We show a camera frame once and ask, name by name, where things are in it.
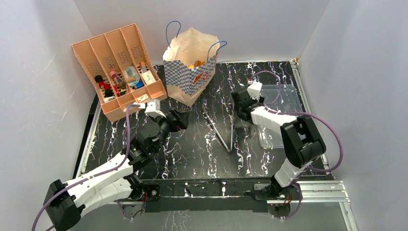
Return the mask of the checkered paper bag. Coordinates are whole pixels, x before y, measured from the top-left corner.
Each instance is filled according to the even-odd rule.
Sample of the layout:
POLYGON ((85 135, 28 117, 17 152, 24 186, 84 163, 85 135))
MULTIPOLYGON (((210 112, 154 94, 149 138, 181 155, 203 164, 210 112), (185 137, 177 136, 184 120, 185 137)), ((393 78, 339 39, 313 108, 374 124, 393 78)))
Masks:
POLYGON ((166 41, 163 64, 167 94, 191 107, 215 75, 219 50, 227 42, 193 27, 166 41))

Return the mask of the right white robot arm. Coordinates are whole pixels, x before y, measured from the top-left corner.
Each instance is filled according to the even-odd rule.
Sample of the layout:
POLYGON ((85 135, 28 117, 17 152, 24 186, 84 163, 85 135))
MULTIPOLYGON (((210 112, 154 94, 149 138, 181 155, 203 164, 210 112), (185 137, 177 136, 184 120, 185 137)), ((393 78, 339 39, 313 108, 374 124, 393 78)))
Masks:
POLYGON ((263 103, 261 97, 251 96, 248 90, 234 91, 231 96, 239 118, 281 136, 286 156, 279 170, 271 177, 269 185, 246 192, 246 195, 284 199, 297 178, 326 152, 325 142, 312 116, 273 111, 263 103))

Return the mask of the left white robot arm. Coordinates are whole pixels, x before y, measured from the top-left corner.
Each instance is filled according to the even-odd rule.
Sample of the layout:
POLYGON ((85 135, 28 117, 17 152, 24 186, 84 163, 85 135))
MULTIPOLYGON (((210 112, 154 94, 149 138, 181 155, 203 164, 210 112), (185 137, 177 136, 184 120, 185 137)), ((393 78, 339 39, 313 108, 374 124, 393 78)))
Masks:
POLYGON ((190 115, 176 109, 166 115, 161 111, 147 115, 151 120, 111 160, 81 177, 49 185, 41 210, 49 216, 52 228, 67 231, 100 206, 127 198, 139 200, 149 194, 136 172, 152 161, 170 133, 188 128, 190 115))

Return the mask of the small brown fake bread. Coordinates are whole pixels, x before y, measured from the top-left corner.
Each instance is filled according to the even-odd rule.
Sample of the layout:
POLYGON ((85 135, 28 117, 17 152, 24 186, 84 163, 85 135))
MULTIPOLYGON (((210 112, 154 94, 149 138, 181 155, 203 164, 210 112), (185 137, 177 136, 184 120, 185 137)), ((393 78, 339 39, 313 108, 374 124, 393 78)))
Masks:
POLYGON ((204 61, 197 60, 197 61, 195 61, 193 64, 189 65, 188 68, 194 69, 194 68, 199 67, 199 66, 202 66, 202 65, 204 65, 204 64, 205 64, 204 61))

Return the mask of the white label card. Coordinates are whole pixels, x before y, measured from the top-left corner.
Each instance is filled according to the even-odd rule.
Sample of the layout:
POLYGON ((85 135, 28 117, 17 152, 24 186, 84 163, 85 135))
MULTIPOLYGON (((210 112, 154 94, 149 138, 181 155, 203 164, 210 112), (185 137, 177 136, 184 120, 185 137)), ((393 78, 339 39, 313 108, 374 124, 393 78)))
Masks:
POLYGON ((142 73, 141 77, 146 85, 150 85, 156 82, 156 78, 150 70, 142 73))

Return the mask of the light blue tape dispenser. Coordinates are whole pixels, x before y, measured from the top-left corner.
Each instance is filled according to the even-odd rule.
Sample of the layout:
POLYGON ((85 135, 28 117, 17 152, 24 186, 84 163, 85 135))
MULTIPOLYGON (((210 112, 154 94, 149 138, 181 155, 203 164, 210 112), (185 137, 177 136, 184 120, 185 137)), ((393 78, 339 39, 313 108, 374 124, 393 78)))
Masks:
POLYGON ((125 72, 125 79, 129 86, 136 86, 140 81, 140 75, 134 66, 128 66, 125 72))

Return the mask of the pink capped bottle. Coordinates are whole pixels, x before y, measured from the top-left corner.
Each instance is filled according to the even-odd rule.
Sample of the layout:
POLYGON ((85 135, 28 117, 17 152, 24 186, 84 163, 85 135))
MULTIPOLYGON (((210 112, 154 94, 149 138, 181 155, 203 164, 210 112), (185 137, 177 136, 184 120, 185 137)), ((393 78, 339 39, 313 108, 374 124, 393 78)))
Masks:
POLYGON ((112 80, 115 82, 115 85, 118 89, 119 94, 120 95, 125 94, 127 91, 126 84, 123 81, 123 79, 120 77, 120 75, 116 71, 111 71, 110 76, 112 80))

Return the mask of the black red toy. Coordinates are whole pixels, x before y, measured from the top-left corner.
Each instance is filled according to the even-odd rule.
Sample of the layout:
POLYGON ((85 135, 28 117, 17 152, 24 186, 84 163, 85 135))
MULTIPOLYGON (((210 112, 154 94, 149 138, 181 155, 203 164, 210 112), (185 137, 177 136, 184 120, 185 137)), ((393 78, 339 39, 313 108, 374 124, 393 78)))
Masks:
POLYGON ((114 96, 114 92, 112 90, 111 85, 108 83, 107 79, 103 79, 101 75, 96 75, 94 77, 95 82, 98 84, 100 90, 102 91, 104 97, 112 97, 114 96))

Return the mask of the peach desk organizer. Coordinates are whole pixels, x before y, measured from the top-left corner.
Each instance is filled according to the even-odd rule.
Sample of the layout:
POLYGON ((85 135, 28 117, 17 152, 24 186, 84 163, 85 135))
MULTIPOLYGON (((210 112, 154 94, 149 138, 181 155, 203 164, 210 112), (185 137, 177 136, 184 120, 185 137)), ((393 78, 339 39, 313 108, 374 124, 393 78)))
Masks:
POLYGON ((164 100, 167 91, 163 81, 153 69, 147 53, 142 35, 136 24, 74 43, 73 52, 83 70, 93 84, 103 114, 111 122, 118 121, 126 116, 126 107, 131 103, 145 103, 150 99, 164 100), (125 79, 128 66, 134 66, 140 75, 136 86, 129 86, 125 79), (146 85, 141 74, 150 70, 156 82, 146 85), (126 84, 127 91, 120 95, 115 82, 110 76, 111 71, 116 71, 126 84), (112 97, 104 97, 94 77, 101 75, 107 79, 114 92, 112 97))

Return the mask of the aluminium frame rail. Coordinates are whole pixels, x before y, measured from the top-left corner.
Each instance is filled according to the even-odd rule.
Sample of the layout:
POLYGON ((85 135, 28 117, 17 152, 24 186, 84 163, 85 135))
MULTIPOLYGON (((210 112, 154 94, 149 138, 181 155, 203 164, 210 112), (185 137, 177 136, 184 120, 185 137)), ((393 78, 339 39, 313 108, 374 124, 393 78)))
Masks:
POLYGON ((278 198, 252 197, 246 192, 269 185, 265 179, 153 180, 142 182, 149 194, 139 200, 121 199, 121 207, 144 205, 146 212, 173 210, 217 211, 252 210, 270 213, 274 218, 293 216, 299 203, 339 203, 349 231, 357 230, 349 197, 342 181, 299 181, 278 198))

